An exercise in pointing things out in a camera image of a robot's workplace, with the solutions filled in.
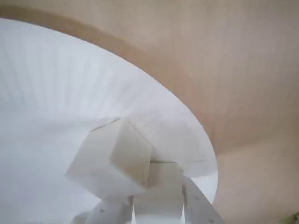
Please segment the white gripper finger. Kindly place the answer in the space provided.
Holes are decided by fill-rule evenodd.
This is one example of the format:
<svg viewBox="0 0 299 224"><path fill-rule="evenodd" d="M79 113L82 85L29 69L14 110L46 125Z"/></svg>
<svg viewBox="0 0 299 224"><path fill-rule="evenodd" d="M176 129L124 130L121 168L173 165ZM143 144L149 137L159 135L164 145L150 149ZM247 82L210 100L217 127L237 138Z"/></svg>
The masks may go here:
<svg viewBox="0 0 299 224"><path fill-rule="evenodd" d="M224 224L223 218L189 177L183 176L182 191L186 224Z"/></svg>
<svg viewBox="0 0 299 224"><path fill-rule="evenodd" d="M133 219L133 197L102 200L91 211L73 218L74 224L131 224Z"/></svg>

